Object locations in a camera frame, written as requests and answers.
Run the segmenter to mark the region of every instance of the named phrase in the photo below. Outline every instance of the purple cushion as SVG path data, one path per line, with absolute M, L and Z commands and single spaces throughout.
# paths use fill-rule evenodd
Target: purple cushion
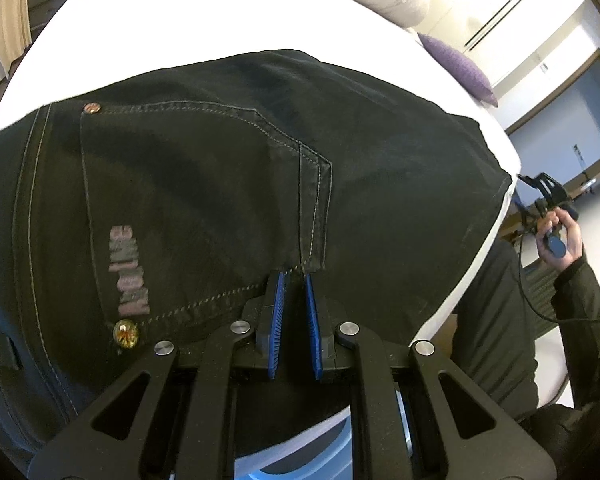
M 418 34 L 422 46 L 464 89 L 476 99 L 498 107 L 498 100 L 484 72 L 467 56 L 448 46 L 443 41 Z

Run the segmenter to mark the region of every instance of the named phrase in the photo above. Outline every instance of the person's leg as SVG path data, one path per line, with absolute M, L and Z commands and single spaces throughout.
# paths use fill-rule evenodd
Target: person's leg
M 518 286 L 518 256 L 496 240 L 456 307 L 451 359 L 512 418 L 538 406 L 533 313 Z

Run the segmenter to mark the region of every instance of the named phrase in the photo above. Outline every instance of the back pocket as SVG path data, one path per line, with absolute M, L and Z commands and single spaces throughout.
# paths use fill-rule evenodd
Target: back pocket
M 272 268 L 321 266 L 331 165 L 257 111 L 102 105 L 82 116 L 80 138 L 110 322 L 202 325 L 258 293 Z

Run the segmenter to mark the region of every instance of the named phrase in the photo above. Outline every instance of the gold rivet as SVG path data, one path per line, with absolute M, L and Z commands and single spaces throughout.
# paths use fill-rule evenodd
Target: gold rivet
M 113 339 L 120 348 L 129 350 L 138 344 L 138 326 L 130 319 L 121 319 L 113 327 Z
M 102 107 L 98 103 L 89 103 L 82 109 L 86 114 L 97 114 Z

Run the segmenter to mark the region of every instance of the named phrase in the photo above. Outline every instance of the hand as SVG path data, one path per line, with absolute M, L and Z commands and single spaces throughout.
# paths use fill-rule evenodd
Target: hand
M 564 225 L 567 230 L 567 253 L 561 258 L 556 258 L 545 247 L 544 235 L 559 223 Z M 557 269 L 558 272 L 562 272 L 575 260 L 582 257 L 582 233 L 580 232 L 580 226 L 564 209 L 557 207 L 549 211 L 544 218 L 538 220 L 537 227 L 536 246 L 538 247 L 538 255 L 554 269 Z

